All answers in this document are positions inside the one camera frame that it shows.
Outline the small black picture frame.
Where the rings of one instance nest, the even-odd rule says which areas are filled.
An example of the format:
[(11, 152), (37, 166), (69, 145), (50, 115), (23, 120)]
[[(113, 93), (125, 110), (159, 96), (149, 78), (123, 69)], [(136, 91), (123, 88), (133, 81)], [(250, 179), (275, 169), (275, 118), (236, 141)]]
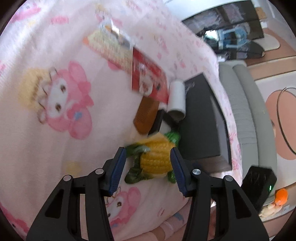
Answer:
[(156, 118), (148, 135), (159, 132), (161, 130), (162, 123), (167, 124), (173, 131), (177, 131), (179, 129), (179, 124), (165, 110), (160, 109), (157, 111)]

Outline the grey padded headboard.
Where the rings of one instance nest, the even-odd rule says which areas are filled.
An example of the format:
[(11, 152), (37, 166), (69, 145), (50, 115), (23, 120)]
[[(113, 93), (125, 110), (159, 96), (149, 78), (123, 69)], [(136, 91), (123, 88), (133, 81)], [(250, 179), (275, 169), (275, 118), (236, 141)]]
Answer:
[(219, 78), (226, 90), (236, 123), (241, 150), (242, 176), (249, 168), (266, 167), (278, 174), (275, 137), (263, 97), (243, 64), (219, 64)]

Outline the black cardboard storage box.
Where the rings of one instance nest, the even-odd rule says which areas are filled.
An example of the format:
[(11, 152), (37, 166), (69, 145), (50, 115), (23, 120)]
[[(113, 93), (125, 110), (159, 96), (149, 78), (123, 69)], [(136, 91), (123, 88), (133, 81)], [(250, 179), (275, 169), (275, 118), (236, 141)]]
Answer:
[(226, 120), (206, 77), (185, 82), (186, 116), (179, 124), (179, 151), (194, 167), (208, 174), (232, 170)]

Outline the white paper roll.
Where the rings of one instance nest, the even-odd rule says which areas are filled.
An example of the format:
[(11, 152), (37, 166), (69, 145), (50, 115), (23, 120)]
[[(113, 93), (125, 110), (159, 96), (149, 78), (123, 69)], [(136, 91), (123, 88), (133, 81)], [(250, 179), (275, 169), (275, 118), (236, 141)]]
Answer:
[(185, 85), (180, 80), (170, 83), (167, 112), (175, 121), (183, 120), (186, 115)]

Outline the pink cartoon print bedspread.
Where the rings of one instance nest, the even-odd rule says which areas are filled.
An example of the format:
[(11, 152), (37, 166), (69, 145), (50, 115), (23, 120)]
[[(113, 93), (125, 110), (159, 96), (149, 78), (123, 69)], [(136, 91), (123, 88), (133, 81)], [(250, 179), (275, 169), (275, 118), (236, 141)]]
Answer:
[(242, 182), (217, 57), (162, 1), (25, 1), (1, 34), (1, 209), (22, 240), (63, 176), (87, 175), (141, 138), (133, 120), (142, 96), (131, 74), (83, 43), (111, 26), (168, 82), (205, 75), (226, 118), (229, 175)]

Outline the yellow orange printed card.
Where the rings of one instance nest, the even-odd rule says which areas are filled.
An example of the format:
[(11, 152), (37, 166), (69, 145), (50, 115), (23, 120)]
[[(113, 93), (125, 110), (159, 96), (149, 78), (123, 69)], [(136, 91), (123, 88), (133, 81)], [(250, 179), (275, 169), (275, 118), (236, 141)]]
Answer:
[(115, 32), (97, 29), (83, 39), (83, 43), (119, 69), (132, 71), (132, 46)]

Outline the red snack packet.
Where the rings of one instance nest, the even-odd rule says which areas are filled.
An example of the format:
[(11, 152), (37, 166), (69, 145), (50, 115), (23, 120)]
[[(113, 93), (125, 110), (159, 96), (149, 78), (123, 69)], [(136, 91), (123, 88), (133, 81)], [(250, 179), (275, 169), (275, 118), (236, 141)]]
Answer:
[(155, 101), (168, 103), (166, 73), (135, 47), (132, 51), (132, 90)]

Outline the green yellow corn package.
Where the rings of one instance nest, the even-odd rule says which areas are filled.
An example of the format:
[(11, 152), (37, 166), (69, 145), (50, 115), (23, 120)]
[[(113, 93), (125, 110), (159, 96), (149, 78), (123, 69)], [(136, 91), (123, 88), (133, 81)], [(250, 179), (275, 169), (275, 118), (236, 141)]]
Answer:
[(179, 133), (156, 133), (126, 147), (126, 156), (133, 158), (133, 166), (125, 176), (127, 184), (166, 177), (170, 183), (176, 183), (170, 161), (171, 149), (177, 147)]

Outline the brown wooden comb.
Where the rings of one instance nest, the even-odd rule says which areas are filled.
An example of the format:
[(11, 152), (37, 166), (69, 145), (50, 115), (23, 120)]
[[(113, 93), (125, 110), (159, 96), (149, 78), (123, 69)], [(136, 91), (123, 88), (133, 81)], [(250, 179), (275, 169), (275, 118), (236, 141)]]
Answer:
[(152, 128), (159, 109), (159, 101), (149, 97), (142, 97), (133, 124), (141, 135), (146, 135)]

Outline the dark glass display cabinet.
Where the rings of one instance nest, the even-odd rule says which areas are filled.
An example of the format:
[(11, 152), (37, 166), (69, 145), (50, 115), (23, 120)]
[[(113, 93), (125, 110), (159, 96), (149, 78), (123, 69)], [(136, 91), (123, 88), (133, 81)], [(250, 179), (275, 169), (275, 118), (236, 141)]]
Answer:
[(252, 1), (216, 6), (182, 23), (208, 44), (222, 62), (264, 56), (264, 48), (255, 42), (264, 38), (264, 34)]

